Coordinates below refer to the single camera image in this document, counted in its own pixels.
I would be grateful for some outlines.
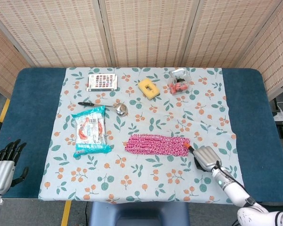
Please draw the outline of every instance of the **white robotic arm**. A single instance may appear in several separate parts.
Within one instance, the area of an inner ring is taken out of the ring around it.
[[[258,204],[244,187],[225,168],[221,167],[221,159],[211,147],[201,147],[194,150],[188,144],[185,146],[194,155],[197,168],[212,172],[213,178],[232,203],[241,207],[237,212],[241,226],[283,226],[283,212],[269,213]]]
[[[21,151],[26,145],[26,143],[23,143],[17,148],[20,141],[21,140],[18,139],[15,142],[11,142],[0,151],[0,211],[3,205],[2,195],[4,195],[10,187],[22,182],[28,173],[28,167],[25,167],[21,177],[13,180],[15,167]]]

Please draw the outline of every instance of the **clear plastic box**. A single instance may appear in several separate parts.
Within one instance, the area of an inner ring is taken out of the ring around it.
[[[169,74],[168,87],[172,95],[185,92],[189,89],[191,77],[185,68],[178,68]]]

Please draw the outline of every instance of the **floral tablecloth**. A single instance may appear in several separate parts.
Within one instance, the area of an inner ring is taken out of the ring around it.
[[[242,182],[231,130],[221,68],[187,68],[189,91],[172,96],[166,85],[174,68],[67,68],[40,186],[42,200],[109,203],[183,201],[230,203],[211,173],[196,169],[193,155],[134,155],[124,147],[131,134],[184,136],[194,148],[211,146],[223,166]],[[118,88],[87,92],[91,73],[115,73]],[[149,101],[137,83],[152,80],[160,95]],[[105,113],[106,140],[112,151],[74,158],[76,123],[71,114],[87,110],[77,102],[124,102],[128,116]]]

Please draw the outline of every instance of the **gray floor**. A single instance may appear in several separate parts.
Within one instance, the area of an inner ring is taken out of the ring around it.
[[[283,94],[277,98],[283,101]],[[6,98],[0,95],[0,113]],[[32,199],[5,200],[1,215],[0,226],[59,226],[63,217],[65,202],[42,202]],[[68,219],[69,226],[85,224],[86,202],[72,202]],[[88,204],[89,218],[92,203]],[[221,204],[189,204],[190,222],[193,226],[230,226],[237,219],[238,208]]]

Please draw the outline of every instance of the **pink scrub brush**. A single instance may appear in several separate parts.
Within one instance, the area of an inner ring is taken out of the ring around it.
[[[184,143],[189,144],[190,139],[148,134],[131,135],[125,150],[132,154],[187,156],[189,150],[184,146]]]

